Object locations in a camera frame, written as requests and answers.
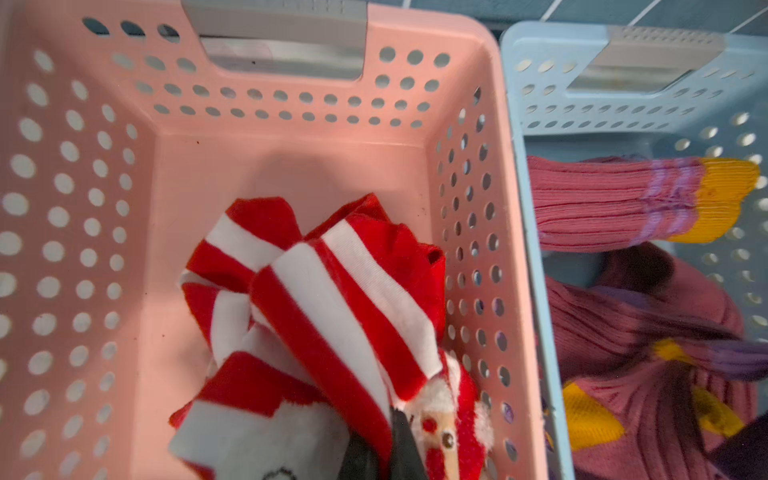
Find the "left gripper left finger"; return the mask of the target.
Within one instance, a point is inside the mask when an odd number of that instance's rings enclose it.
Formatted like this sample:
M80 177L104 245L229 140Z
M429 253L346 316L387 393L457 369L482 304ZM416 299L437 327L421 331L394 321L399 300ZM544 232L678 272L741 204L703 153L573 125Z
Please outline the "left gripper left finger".
M379 459L367 441L357 433L351 433L338 480L377 480Z

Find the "purple striped sock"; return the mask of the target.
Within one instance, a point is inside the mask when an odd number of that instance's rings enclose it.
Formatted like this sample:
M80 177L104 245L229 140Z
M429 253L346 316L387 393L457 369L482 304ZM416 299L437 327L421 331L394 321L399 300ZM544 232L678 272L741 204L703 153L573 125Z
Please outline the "purple striped sock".
M767 346L719 285L645 243L546 287L577 478L766 477Z
M527 159L542 249L602 253L650 241L704 244L735 225L760 171L740 159Z

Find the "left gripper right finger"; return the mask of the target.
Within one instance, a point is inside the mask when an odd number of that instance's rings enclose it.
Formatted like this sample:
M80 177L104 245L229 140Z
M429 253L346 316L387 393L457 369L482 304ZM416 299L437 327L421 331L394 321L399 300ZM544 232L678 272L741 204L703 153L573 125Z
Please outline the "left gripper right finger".
M415 439L406 414L392 410L392 453L389 462L390 480L427 480Z

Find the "pink plastic basket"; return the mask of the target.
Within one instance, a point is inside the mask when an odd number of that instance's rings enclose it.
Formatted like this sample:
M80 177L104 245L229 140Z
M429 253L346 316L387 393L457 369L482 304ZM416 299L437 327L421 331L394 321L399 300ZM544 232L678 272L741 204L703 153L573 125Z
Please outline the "pink plastic basket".
M464 16L366 12L345 81L225 70L178 1L2 3L3 478L192 478L168 420L211 366L195 246L238 198L309 231L368 193L446 253L490 475L551 477L499 48Z

